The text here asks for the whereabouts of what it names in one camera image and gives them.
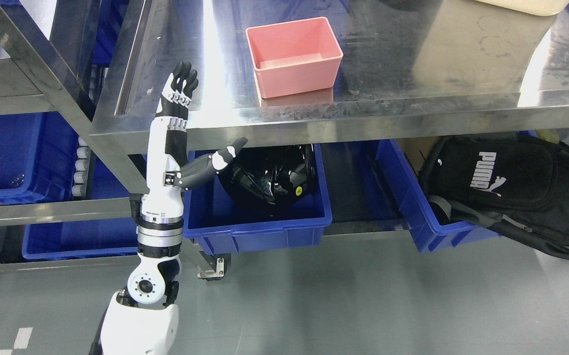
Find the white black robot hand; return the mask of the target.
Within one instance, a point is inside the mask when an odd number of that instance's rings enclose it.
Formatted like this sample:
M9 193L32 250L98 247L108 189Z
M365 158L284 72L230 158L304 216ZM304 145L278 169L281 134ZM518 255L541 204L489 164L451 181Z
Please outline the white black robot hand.
M149 191L141 198L139 216L143 227L167 231L181 226L183 193L224 171L247 144L241 137L205 157L188 160L188 108L198 85L198 72L182 61L162 87L149 129L145 171Z

